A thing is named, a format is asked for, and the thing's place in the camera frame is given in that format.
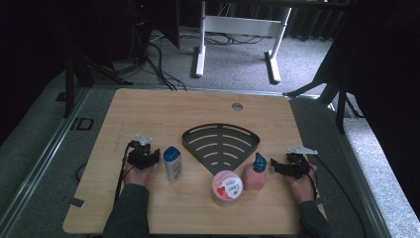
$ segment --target human arm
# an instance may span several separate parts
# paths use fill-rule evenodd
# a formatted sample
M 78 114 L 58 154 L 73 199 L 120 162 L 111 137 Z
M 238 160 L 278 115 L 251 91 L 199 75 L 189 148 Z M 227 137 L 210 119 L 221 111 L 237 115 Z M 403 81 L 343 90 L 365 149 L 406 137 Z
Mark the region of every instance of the human arm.
M 104 238 L 149 237 L 147 185 L 153 167 L 142 171 L 126 164 L 124 188 L 105 224 Z
M 309 175 L 314 178 L 317 167 L 310 166 L 313 170 L 309 172 Z M 292 194 L 299 204 L 300 225 L 302 226 L 299 237 L 333 237 L 330 224 L 313 200 L 315 191 L 311 179 L 308 176 L 300 179 L 283 177 L 289 183 Z

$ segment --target gray sleeve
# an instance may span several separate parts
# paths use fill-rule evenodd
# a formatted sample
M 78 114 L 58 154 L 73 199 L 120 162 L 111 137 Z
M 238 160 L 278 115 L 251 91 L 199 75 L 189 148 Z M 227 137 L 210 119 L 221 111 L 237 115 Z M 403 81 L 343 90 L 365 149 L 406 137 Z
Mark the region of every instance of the gray sleeve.
M 149 237 L 149 191 L 138 184 L 127 184 L 106 222 L 103 238 Z

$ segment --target dark curtain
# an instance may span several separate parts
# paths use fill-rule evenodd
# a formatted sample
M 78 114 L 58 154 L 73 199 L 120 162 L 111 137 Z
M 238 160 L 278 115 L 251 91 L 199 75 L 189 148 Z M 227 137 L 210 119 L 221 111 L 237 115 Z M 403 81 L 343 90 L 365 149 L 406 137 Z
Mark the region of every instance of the dark curtain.
M 314 77 L 354 94 L 417 217 L 419 61 L 420 2 L 358 1 Z

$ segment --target table hole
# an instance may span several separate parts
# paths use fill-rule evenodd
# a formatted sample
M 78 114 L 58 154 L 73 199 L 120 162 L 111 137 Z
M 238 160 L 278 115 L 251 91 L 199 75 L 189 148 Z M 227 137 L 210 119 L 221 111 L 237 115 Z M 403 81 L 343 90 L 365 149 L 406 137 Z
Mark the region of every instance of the table hole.
M 235 102 L 234 104 L 232 104 L 232 108 L 235 111 L 242 111 L 242 109 L 244 109 L 244 107 L 242 106 L 241 103 Z

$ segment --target round container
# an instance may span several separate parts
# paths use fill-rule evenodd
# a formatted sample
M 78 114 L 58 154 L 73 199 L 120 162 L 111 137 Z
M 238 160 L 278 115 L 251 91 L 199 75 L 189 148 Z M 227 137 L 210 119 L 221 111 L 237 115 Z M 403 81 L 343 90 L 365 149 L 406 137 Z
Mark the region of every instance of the round container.
M 241 178 L 231 171 L 217 173 L 212 182 L 212 198 L 216 204 L 231 206 L 237 202 L 244 189 Z

